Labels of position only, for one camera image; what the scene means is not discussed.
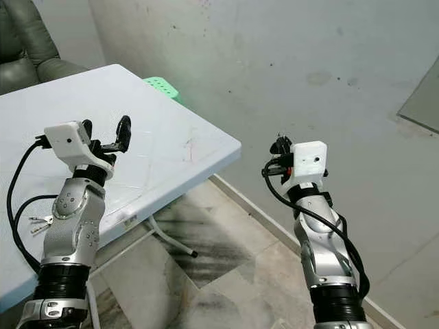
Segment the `robotic arm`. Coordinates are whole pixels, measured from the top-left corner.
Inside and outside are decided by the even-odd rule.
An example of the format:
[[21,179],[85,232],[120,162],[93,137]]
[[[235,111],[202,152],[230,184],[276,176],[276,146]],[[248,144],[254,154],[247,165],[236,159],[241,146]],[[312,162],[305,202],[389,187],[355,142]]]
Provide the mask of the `robotic arm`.
[[[369,290],[361,258],[347,237],[346,220],[332,209],[329,193],[319,191],[328,174],[326,144],[292,145],[288,137],[280,136],[270,152],[274,157],[262,176],[274,196],[294,209],[294,232],[313,302],[314,329],[373,329],[361,307]],[[281,192],[289,201],[274,189],[271,175],[282,175]]]
[[130,117],[122,117],[116,143],[109,145],[91,141],[92,125],[88,120],[48,127],[44,135],[37,137],[37,146],[53,148],[73,177],[65,181],[53,204],[38,286],[33,300],[24,306],[17,328],[80,328],[85,320],[86,281],[99,243],[99,222],[105,211],[104,184],[111,179],[116,161],[116,155],[108,153],[127,151],[130,129]]

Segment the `metal table leg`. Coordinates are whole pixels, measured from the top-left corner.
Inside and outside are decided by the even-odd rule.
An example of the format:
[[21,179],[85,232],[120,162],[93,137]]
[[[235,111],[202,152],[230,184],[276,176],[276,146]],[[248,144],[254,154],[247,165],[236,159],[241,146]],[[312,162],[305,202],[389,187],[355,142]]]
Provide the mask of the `metal table leg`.
[[155,233],[157,233],[159,236],[161,236],[163,238],[163,240],[167,241],[168,243],[175,245],[177,248],[181,249],[182,251],[184,251],[185,253],[191,255],[192,257],[196,258],[198,256],[198,253],[189,248],[186,247],[185,245],[183,245],[181,242],[177,241],[176,239],[171,238],[169,235],[166,235],[158,226],[156,220],[154,219],[154,216],[151,215],[150,217],[148,217],[148,220],[151,223],[152,229],[155,231]]
[[90,319],[93,329],[101,329],[99,322],[99,313],[97,312],[96,295],[91,281],[86,282],[86,292],[88,298],[88,307],[90,308]]

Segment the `scratch on table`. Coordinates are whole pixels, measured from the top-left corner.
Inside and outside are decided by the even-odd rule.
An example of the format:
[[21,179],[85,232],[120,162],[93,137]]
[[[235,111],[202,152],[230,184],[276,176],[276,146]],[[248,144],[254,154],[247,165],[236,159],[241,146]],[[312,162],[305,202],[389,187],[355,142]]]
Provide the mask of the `scratch on table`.
[[192,162],[193,137],[187,140],[186,146],[189,147],[189,161]]

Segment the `keys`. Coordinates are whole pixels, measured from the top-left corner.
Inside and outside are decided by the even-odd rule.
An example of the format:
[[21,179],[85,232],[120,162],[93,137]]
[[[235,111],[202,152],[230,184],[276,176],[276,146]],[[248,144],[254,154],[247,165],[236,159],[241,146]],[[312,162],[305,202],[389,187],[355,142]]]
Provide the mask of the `keys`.
[[54,222],[54,218],[50,216],[42,216],[42,217],[29,217],[30,221],[33,221],[33,223],[45,223],[42,226],[38,226],[37,228],[33,228],[30,230],[32,234],[36,234],[38,232],[41,232],[41,230],[44,230],[46,228],[49,228],[50,225]]

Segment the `baseboard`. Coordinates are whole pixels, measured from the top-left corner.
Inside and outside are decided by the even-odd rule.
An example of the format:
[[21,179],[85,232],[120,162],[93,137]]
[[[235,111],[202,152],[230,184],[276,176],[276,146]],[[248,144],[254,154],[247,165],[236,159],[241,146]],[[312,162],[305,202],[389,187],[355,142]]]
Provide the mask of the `baseboard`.
[[[284,245],[290,248],[297,255],[300,255],[300,246],[296,237],[289,233],[284,227],[278,224],[273,218],[261,210],[256,204],[251,202],[247,197],[231,186],[226,180],[218,175],[210,177],[221,191],[227,194],[234,202],[239,204],[246,212],[251,214],[259,223],[269,230]],[[371,317],[383,329],[405,329],[397,320],[387,314],[382,308],[376,305],[370,298],[366,297],[363,301],[363,307],[369,317]]]

